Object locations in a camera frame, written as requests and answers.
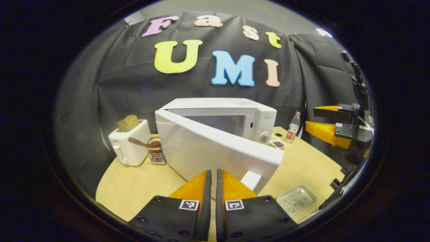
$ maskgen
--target microwave door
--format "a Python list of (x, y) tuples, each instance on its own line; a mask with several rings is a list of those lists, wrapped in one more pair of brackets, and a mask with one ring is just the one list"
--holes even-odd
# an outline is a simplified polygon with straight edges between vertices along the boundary
[[(157, 129), (170, 165), (190, 180), (205, 170), (221, 168), (241, 180), (248, 172), (261, 176), (254, 192), (267, 184), (278, 168), (283, 151), (233, 135), (166, 110), (155, 111)], [(212, 198), (216, 176), (212, 176)]]

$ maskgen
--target gray wall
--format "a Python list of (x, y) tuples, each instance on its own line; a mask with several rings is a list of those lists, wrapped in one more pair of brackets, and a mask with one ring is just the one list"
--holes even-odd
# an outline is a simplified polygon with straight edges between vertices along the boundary
[(222, 12), (259, 22), (290, 34), (318, 34), (313, 22), (297, 13), (267, 0), (163, 0), (149, 5), (125, 18), (130, 24), (176, 12)]

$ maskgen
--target white toaster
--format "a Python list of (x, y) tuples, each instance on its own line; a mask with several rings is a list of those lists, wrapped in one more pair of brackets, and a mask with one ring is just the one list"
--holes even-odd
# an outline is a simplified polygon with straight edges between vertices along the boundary
[(151, 137), (148, 121), (139, 119), (140, 124), (134, 127), (129, 132), (118, 132), (116, 129), (109, 134), (111, 145), (118, 156), (121, 163), (131, 166), (140, 165), (148, 155), (148, 150), (128, 141), (130, 137), (140, 140), (144, 143), (148, 142)]

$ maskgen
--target wire basket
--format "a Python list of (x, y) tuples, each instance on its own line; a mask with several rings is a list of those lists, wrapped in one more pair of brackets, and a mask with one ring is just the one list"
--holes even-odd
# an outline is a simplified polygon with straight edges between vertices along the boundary
[[(150, 144), (153, 141), (160, 141), (159, 136), (151, 137), (146, 144)], [(163, 151), (163, 147), (158, 148), (147, 148), (149, 159), (153, 164), (167, 164), (167, 159)]]

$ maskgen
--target microwave control knob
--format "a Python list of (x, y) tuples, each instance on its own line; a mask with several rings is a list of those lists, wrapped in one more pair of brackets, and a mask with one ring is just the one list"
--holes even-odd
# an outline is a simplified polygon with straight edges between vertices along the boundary
[(263, 143), (266, 143), (268, 138), (269, 138), (269, 132), (264, 132), (260, 135), (260, 141)]

